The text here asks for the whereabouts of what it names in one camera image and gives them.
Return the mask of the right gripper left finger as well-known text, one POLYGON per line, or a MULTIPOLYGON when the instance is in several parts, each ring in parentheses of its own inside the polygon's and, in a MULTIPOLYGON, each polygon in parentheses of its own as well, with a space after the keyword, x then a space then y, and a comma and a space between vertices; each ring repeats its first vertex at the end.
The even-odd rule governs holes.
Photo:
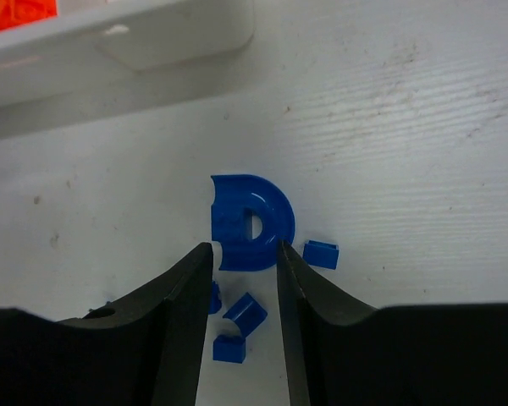
POLYGON ((0 405, 192 405, 213 248, 81 318, 0 309, 0 405))

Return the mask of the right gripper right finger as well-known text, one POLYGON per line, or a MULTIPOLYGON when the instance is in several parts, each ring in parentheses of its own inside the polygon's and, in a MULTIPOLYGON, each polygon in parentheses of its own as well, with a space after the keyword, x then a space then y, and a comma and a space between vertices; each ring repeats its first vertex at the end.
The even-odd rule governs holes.
POLYGON ((293 405, 508 405, 508 303, 376 309, 277 248, 293 405))

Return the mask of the small blue lego brick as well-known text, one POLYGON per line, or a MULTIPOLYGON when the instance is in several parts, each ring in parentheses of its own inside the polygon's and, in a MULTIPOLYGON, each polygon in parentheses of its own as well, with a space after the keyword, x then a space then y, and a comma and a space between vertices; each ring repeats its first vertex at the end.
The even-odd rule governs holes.
POLYGON ((212 281, 212 289, 209 304, 209 315, 217 314, 222 308, 222 300, 220 294, 220 288, 216 281, 212 281))
POLYGON ((267 318, 267 311, 255 300, 245 293, 223 315, 239 328, 242 337, 251 335, 267 318))
POLYGON ((242 364, 246 358, 246 340, 241 336, 218 335, 213 341, 213 360, 242 364))
POLYGON ((303 260, 311 266, 335 270, 338 265, 340 250, 337 244, 308 240, 303 248, 303 260))

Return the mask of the blue half-round lego piece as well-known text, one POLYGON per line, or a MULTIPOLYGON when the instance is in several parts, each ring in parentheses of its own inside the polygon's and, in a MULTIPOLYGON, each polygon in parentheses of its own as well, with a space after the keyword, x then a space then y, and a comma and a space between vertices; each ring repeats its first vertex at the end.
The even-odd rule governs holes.
POLYGON ((258 272, 277 262, 280 240, 295 237, 295 214, 285 194, 272 182, 251 174, 211 177, 212 240, 222 250, 219 269, 258 272))

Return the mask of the orange round lego piece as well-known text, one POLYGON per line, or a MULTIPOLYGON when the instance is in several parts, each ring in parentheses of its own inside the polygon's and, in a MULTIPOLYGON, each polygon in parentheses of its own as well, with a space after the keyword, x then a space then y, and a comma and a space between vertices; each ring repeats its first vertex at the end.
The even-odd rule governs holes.
POLYGON ((0 31, 57 15, 58 2, 55 0, 0 0, 0 31))

